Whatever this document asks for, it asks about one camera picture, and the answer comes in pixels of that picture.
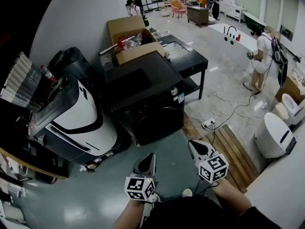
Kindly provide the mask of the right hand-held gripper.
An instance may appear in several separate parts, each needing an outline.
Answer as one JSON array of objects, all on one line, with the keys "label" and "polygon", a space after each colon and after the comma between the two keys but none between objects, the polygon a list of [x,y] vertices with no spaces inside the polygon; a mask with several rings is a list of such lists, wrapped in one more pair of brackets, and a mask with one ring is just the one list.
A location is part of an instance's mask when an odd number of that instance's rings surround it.
[{"label": "right hand-held gripper", "polygon": [[223,154],[218,154],[205,160],[207,155],[215,152],[211,144],[202,140],[189,140],[188,147],[194,161],[202,161],[197,165],[201,179],[212,184],[227,175],[229,164]]}]

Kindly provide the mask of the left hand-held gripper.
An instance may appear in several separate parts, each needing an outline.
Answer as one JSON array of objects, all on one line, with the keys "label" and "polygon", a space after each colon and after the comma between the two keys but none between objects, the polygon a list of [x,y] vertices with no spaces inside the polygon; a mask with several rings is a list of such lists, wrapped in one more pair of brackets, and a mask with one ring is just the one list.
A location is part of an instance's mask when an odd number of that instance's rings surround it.
[{"label": "left hand-held gripper", "polygon": [[156,155],[149,153],[144,159],[137,160],[132,172],[125,179],[124,191],[131,200],[151,202],[155,192],[154,173]]}]

